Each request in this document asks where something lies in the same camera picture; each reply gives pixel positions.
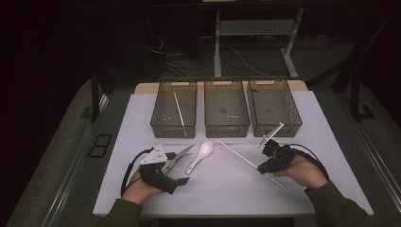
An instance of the spoon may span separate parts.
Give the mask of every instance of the spoon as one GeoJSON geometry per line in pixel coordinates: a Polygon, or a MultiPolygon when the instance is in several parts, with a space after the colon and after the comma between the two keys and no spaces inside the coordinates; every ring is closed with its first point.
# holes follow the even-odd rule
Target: spoon
{"type": "Polygon", "coordinates": [[[194,169],[195,165],[205,157],[207,157],[212,151],[215,146],[211,141],[206,141],[200,146],[200,151],[198,151],[198,156],[189,166],[189,168],[185,171],[186,174],[191,174],[192,170],[194,169]]]}

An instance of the person's left hand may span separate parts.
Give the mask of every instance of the person's left hand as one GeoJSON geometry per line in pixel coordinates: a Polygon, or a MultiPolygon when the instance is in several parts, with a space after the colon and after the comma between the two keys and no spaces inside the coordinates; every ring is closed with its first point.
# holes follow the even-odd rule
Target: person's left hand
{"type": "Polygon", "coordinates": [[[138,168],[131,177],[130,185],[124,191],[121,199],[131,201],[136,204],[142,204],[151,196],[164,192],[159,188],[148,185],[140,178],[141,174],[139,174],[138,168]]]}

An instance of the transparent gray container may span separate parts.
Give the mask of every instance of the transparent gray container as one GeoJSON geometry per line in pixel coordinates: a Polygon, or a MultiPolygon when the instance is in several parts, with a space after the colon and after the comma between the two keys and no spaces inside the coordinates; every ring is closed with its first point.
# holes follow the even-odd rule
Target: transparent gray container
{"type": "Polygon", "coordinates": [[[195,138],[197,82],[163,81],[154,105],[150,125],[156,138],[195,138]],[[177,97],[180,113],[174,93],[177,97]]]}
{"type": "Polygon", "coordinates": [[[205,79],[204,123],[207,138],[247,136],[250,119],[240,78],[205,79]]]}
{"type": "Polygon", "coordinates": [[[285,79],[249,77],[247,99],[255,137],[268,134],[279,123],[284,127],[275,136],[294,137],[303,124],[285,79]]]}

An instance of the olive green sleeve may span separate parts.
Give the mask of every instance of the olive green sleeve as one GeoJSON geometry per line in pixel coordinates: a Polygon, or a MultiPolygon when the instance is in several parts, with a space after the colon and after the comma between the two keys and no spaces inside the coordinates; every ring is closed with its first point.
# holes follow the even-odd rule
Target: olive green sleeve
{"type": "Polygon", "coordinates": [[[366,211],[356,202],[344,198],[332,182],[305,192],[315,207],[319,226],[372,226],[366,211]]]}
{"type": "Polygon", "coordinates": [[[117,199],[110,213],[102,218],[96,227],[139,227],[141,212],[141,205],[117,199]]]}

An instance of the background desk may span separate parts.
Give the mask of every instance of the background desk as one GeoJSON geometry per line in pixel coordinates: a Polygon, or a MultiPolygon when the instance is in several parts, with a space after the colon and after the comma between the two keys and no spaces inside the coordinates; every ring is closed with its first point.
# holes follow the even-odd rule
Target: background desk
{"type": "MultiPolygon", "coordinates": [[[[331,180],[347,198],[356,201],[368,214],[373,210],[348,166],[340,147],[312,92],[302,89],[302,82],[290,82],[303,126],[294,138],[275,138],[281,144],[296,143],[310,148],[326,166],[331,180]]],[[[96,201],[94,214],[109,213],[114,200],[119,198],[122,178],[128,164],[140,151],[163,144],[166,152],[178,152],[195,145],[192,155],[184,157],[170,173],[170,177],[186,176],[184,171],[195,159],[202,142],[211,140],[214,152],[202,160],[190,175],[187,185],[178,187],[173,195],[160,194],[144,204],[143,218],[184,217],[295,217],[314,214],[304,188],[289,178],[279,180],[287,187],[281,189],[254,168],[236,157],[218,142],[204,134],[203,93],[198,93],[197,131],[195,139],[157,139],[153,136],[150,119],[156,100],[157,84],[139,85],[131,96],[113,154],[106,170],[96,201]],[[153,92],[143,93],[154,86],[153,92]]],[[[256,144],[252,127],[245,138],[222,138],[231,148],[254,164],[267,160],[256,144]]]]}

